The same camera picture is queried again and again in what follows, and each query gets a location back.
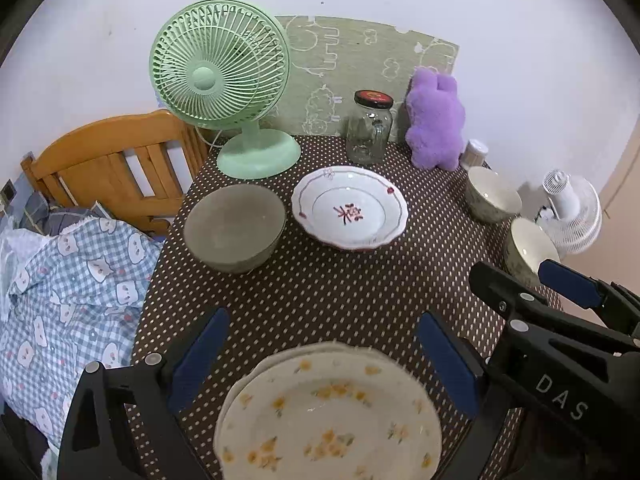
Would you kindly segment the white plate red pattern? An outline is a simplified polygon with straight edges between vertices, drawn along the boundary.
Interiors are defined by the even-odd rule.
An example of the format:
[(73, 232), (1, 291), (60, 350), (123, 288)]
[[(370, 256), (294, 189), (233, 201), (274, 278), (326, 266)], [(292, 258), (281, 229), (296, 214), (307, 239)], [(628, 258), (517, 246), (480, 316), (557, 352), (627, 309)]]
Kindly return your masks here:
[(373, 250), (405, 232), (408, 205), (396, 184), (375, 172), (332, 166), (306, 174), (291, 196), (294, 219), (321, 243)]

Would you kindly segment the large grey-green bowl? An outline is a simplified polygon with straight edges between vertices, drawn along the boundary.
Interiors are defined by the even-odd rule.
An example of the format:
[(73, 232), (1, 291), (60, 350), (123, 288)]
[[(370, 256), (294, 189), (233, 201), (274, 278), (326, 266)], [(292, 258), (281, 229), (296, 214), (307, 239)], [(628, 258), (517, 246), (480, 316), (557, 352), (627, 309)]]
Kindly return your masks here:
[(183, 238), (198, 261), (240, 274), (270, 258), (285, 222), (285, 206), (276, 193), (261, 185), (234, 184), (209, 193), (192, 208)]

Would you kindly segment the beige door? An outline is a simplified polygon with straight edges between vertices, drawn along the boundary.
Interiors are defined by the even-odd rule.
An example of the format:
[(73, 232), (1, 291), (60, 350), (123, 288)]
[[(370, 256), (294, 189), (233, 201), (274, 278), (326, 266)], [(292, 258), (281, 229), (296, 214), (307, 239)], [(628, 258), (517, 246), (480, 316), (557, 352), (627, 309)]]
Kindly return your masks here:
[(593, 245), (567, 262), (582, 274), (639, 292), (639, 124), (600, 193), (603, 223)]

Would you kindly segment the near small ceramic bowl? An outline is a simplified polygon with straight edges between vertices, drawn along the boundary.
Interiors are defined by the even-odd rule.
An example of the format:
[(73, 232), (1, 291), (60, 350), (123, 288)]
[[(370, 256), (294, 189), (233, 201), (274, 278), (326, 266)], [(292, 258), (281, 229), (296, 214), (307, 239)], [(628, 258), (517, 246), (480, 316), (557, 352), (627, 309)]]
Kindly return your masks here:
[(529, 288), (541, 285), (538, 269), (542, 262), (548, 259), (560, 261), (552, 240), (544, 230), (533, 221), (521, 217), (511, 222), (503, 255), (506, 270)]

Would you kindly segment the white floor fan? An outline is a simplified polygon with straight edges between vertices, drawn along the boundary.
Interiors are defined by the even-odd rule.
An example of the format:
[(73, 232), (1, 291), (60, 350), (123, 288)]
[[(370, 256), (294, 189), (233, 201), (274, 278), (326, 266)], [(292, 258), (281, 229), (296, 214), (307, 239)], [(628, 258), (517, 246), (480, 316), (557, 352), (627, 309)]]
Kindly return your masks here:
[(555, 169), (542, 182), (548, 204), (536, 214), (535, 223), (548, 235), (561, 259), (585, 252), (602, 228), (600, 197), (581, 176)]

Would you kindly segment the far small ceramic bowl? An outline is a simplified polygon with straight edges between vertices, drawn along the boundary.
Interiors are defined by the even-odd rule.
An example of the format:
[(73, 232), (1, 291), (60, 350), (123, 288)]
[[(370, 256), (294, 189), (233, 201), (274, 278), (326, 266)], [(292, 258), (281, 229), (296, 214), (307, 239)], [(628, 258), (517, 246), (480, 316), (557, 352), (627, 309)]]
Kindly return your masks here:
[(498, 223), (522, 210), (522, 200), (506, 179), (491, 169), (471, 167), (466, 177), (465, 201), (471, 214), (485, 223)]

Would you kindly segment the blue checked cat blanket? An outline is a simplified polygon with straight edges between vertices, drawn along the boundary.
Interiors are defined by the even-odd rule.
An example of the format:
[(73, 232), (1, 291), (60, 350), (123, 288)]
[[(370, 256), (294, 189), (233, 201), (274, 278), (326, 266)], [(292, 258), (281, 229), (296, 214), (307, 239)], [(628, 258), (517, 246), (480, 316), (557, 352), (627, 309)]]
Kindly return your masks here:
[(1, 397), (47, 440), (46, 479), (85, 366), (130, 363), (162, 245), (128, 223), (88, 218), (45, 236), (1, 233)]

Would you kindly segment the toothpick container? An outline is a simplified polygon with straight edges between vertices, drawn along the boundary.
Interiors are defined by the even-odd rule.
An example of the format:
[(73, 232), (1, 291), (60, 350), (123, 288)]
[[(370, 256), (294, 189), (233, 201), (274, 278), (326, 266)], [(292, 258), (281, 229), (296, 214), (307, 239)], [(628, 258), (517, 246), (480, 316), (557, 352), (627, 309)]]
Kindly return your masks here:
[(488, 147), (480, 140), (470, 139), (460, 156), (460, 166), (464, 170), (472, 167), (483, 166), (488, 155)]

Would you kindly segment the purple plush toy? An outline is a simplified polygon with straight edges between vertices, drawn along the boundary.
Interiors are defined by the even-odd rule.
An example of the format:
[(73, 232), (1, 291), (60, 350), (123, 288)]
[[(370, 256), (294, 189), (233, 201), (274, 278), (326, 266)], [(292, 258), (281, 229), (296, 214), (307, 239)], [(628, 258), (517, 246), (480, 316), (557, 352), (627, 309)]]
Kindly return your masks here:
[(465, 109), (454, 77), (418, 67), (405, 104), (410, 122), (405, 139), (413, 166), (456, 171), (463, 150)]

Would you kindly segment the glass jar with lid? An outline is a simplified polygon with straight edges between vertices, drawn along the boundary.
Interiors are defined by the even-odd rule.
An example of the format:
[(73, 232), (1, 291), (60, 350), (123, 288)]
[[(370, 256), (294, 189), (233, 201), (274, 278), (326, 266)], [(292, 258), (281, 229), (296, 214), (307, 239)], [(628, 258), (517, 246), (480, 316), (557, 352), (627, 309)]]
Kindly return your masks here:
[(348, 116), (345, 133), (348, 158), (357, 165), (371, 166), (382, 162), (393, 115), (394, 100), (376, 90), (357, 90), (355, 107)]

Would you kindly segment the grey plaid pillow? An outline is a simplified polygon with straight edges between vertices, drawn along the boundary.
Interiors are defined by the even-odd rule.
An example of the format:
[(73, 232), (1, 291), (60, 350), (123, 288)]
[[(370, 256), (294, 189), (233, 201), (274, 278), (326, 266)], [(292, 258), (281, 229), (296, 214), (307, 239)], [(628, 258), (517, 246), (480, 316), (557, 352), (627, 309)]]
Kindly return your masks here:
[(90, 208), (63, 207), (58, 203), (48, 202), (40, 192), (33, 192), (24, 206), (18, 226), (41, 235), (55, 236), (85, 218), (112, 220), (113, 216), (99, 202), (95, 202)]

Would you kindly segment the wooden bed headboard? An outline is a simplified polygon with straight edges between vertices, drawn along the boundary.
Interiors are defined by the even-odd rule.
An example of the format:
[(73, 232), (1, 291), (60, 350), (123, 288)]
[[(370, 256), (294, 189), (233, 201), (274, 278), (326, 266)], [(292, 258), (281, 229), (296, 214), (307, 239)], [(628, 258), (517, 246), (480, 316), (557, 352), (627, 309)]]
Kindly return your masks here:
[(32, 187), (63, 207), (100, 203), (117, 219), (166, 235), (183, 200), (167, 144), (176, 141), (191, 176), (207, 157), (193, 126), (167, 110), (107, 118), (64, 134), (21, 167)]

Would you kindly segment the green desk fan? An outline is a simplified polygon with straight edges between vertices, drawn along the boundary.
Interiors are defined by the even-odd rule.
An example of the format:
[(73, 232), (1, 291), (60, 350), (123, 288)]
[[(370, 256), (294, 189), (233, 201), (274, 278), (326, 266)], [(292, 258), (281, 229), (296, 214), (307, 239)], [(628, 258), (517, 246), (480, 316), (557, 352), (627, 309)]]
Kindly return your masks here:
[(285, 92), (291, 70), (280, 22), (239, 0), (202, 0), (172, 16), (149, 57), (153, 88), (168, 110), (196, 128), (235, 130), (217, 156), (228, 177), (282, 174), (300, 157), (288, 133), (259, 121)]

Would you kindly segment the wall socket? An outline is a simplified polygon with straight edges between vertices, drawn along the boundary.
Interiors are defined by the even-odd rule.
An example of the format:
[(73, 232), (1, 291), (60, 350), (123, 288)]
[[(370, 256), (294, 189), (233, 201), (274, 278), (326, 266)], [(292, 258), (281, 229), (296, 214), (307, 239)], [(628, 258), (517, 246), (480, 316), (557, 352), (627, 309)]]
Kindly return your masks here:
[(16, 189), (11, 180), (7, 180), (6, 184), (0, 190), (0, 198), (4, 206), (8, 206), (16, 195)]

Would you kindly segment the green patterned wall mat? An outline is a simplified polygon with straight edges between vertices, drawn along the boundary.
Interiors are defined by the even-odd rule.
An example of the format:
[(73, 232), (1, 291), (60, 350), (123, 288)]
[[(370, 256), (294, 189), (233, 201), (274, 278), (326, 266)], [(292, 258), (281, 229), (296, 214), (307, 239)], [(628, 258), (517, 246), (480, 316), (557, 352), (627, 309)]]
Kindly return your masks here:
[(342, 136), (358, 90), (394, 100), (396, 115), (417, 67), (454, 71), (459, 47), (435, 36), (392, 25), (280, 15), (291, 48), (291, 71), (278, 104), (260, 120), (293, 136)]

